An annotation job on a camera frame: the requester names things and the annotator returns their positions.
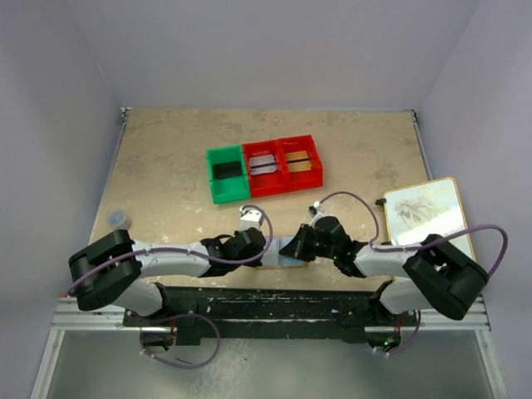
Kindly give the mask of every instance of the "wooden table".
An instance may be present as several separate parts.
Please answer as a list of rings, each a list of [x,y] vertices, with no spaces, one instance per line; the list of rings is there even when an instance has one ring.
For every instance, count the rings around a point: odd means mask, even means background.
[[[313,135],[323,163],[322,188],[213,204],[206,150],[290,135]],[[425,167],[409,112],[135,108],[96,220],[94,239],[111,231],[106,215],[115,208],[131,217],[133,239],[187,244],[231,234],[239,227],[239,206],[247,203],[266,210],[274,236],[294,235],[301,223],[310,221],[307,207],[328,193],[350,190],[372,203],[387,190],[423,181]],[[338,196],[324,206],[353,239],[374,235],[371,216],[354,199]],[[382,209],[374,209],[384,225]],[[387,240],[386,229],[381,232],[381,240]],[[165,285],[336,290],[373,290],[383,279],[348,278],[325,260],[299,269],[242,267],[222,278],[155,278]]]

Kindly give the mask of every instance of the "green bin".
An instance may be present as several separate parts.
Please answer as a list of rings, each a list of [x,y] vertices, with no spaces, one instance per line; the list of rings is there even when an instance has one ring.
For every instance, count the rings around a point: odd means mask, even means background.
[[[231,162],[240,163],[240,175],[217,179],[214,172],[216,165],[220,167]],[[209,168],[210,191],[215,204],[246,200],[250,197],[248,171],[241,145],[207,150],[207,167]]]

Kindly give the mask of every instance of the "white wall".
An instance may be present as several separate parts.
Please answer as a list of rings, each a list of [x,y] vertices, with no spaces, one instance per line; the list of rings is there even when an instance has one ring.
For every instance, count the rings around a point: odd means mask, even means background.
[[[495,347],[512,397],[532,392],[532,2],[481,3],[421,108],[436,176],[458,179],[470,224],[508,230],[510,249],[486,288]],[[500,247],[474,237],[481,264]]]
[[[411,109],[479,0],[68,0],[122,105]]]
[[[120,110],[64,0],[0,0],[0,386],[29,397]]]

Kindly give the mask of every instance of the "cable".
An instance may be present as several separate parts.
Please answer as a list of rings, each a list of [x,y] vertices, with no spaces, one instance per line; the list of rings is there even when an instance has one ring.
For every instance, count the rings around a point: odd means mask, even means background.
[[[109,266],[111,266],[111,265],[115,264],[116,262],[119,262],[119,261],[121,261],[123,259],[131,258],[131,257],[136,256],[136,255],[142,255],[142,254],[145,254],[146,252],[151,252],[151,253],[174,252],[174,253],[177,253],[177,254],[194,255],[194,256],[197,256],[197,257],[202,258],[202,259],[207,259],[207,260],[210,260],[210,261],[213,261],[213,262],[218,262],[220,264],[246,264],[248,262],[253,262],[256,259],[260,259],[260,258],[263,257],[264,254],[266,254],[266,252],[268,252],[268,249],[269,249],[269,247],[270,247],[270,245],[272,244],[272,241],[273,241],[272,221],[270,220],[270,218],[268,217],[266,212],[264,212],[264,210],[259,208],[257,205],[248,204],[248,205],[245,205],[243,207],[243,209],[247,209],[247,208],[256,209],[258,212],[260,212],[263,215],[264,219],[266,220],[266,223],[268,224],[268,228],[269,228],[269,236],[268,236],[268,240],[266,241],[266,245],[264,246],[264,249],[261,252],[259,252],[258,254],[256,254],[255,256],[252,256],[251,258],[241,259],[241,260],[227,260],[227,259],[220,259],[220,258],[216,258],[214,256],[209,256],[209,255],[206,255],[206,254],[202,254],[201,252],[198,252],[198,251],[189,251],[189,250],[183,249],[183,248],[171,248],[171,247],[152,248],[149,251],[147,251],[145,249],[140,249],[138,251],[131,251],[131,252],[128,252],[127,254],[122,254],[122,255],[117,256],[117,257],[115,257],[113,259],[109,259],[109,260],[105,261],[103,264],[100,264],[100,265],[96,266],[93,270],[83,274],[79,279],[77,279],[74,283],[72,283],[66,289],[66,293],[68,293],[68,294],[72,293],[72,291],[74,291],[74,289],[76,289],[76,287],[78,287],[80,284],[82,284],[90,276],[93,276],[94,274],[98,273],[99,271],[103,270],[104,268],[108,268]]]
[[[142,341],[142,331],[140,331],[140,336],[139,336],[139,343],[140,343],[140,349],[142,349],[142,353],[144,353],[145,355],[149,356],[150,358],[156,360],[157,362],[161,362],[163,364],[165,364],[166,366],[172,366],[172,367],[175,367],[175,368],[180,368],[180,369],[183,369],[183,370],[194,370],[195,368],[200,368],[200,367],[203,367],[207,364],[209,364],[210,362],[213,361],[213,359],[216,357],[216,355],[218,354],[218,351],[219,351],[219,347],[222,343],[222,337],[220,336],[220,333],[219,333],[219,329],[216,327],[216,324],[213,323],[212,320],[210,320],[209,318],[206,318],[205,316],[202,316],[201,314],[196,314],[196,313],[185,313],[185,314],[178,314],[176,316],[171,316],[169,318],[144,318],[142,316],[139,316],[137,315],[137,317],[143,319],[143,320],[147,320],[149,322],[152,322],[152,323],[166,323],[166,322],[170,322],[172,320],[179,320],[181,318],[199,318],[205,322],[207,322],[214,330],[214,333],[216,334],[216,349],[214,350],[213,354],[210,355],[209,358],[207,358],[207,360],[204,360],[200,363],[196,363],[196,364],[178,364],[178,363],[174,363],[174,362],[170,362],[166,359],[163,359],[162,357],[159,357],[157,355],[155,355],[154,353],[152,353],[147,347],[146,345],[144,344],[144,342]]]
[[[506,231],[503,228],[501,228],[500,226],[498,226],[496,224],[479,224],[478,226],[470,227],[468,229],[463,229],[463,230],[457,231],[457,232],[455,232],[453,234],[449,234],[446,237],[442,237],[441,239],[436,239],[436,240],[434,240],[434,241],[432,241],[432,242],[430,242],[428,244],[425,244],[425,245],[404,245],[404,246],[394,246],[393,248],[389,248],[389,247],[385,247],[385,246],[384,247],[377,247],[377,246],[375,246],[375,241],[377,241],[377,239],[379,237],[379,234],[380,234],[379,223],[377,221],[377,217],[375,215],[375,212],[373,212],[373,209],[369,206],[369,204],[364,199],[362,199],[360,196],[358,196],[358,195],[356,195],[354,193],[351,193],[349,191],[337,191],[337,192],[331,193],[331,194],[327,195],[325,198],[323,198],[320,201],[320,204],[322,204],[323,202],[325,202],[329,198],[333,197],[334,195],[340,195],[340,194],[351,195],[353,198],[358,200],[362,205],[364,205],[366,207],[366,209],[369,211],[369,213],[371,214],[371,216],[373,218],[373,221],[375,222],[376,233],[373,236],[373,238],[371,238],[369,240],[369,245],[372,247],[372,249],[375,252],[389,253],[389,252],[405,252],[405,251],[422,251],[422,250],[425,250],[425,249],[430,249],[430,248],[436,247],[437,245],[446,243],[447,241],[450,241],[451,239],[455,239],[457,237],[461,237],[462,235],[475,233],[475,232],[481,231],[481,230],[493,229],[493,230],[497,230],[500,233],[500,235],[502,235],[502,245],[500,247],[499,256],[497,256],[497,259],[495,260],[495,262],[493,263],[493,266],[491,267],[490,271],[488,272],[488,276],[491,277],[491,276],[493,276],[493,274],[495,273],[497,268],[500,266],[500,263],[502,262],[502,259],[504,258],[505,254],[506,254],[506,250],[508,249],[508,234],[506,233]]]

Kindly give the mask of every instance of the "black motor joint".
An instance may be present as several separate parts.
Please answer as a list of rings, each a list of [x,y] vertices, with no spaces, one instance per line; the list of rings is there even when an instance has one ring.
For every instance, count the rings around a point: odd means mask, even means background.
[[[223,243],[221,237],[227,238]],[[207,248],[207,253],[217,259],[241,260],[249,259],[260,254],[266,245],[266,238],[256,228],[249,228],[234,232],[234,236],[219,236],[214,239],[202,239],[201,244]],[[209,261],[210,269],[201,277],[219,277],[236,270],[239,264],[224,264]],[[261,266],[261,259],[246,262],[244,266]]]
[[[305,262],[312,262],[316,257],[331,259],[345,275],[364,278],[354,259],[366,244],[351,240],[336,217],[324,216],[313,227],[301,224],[292,241],[279,253]]]

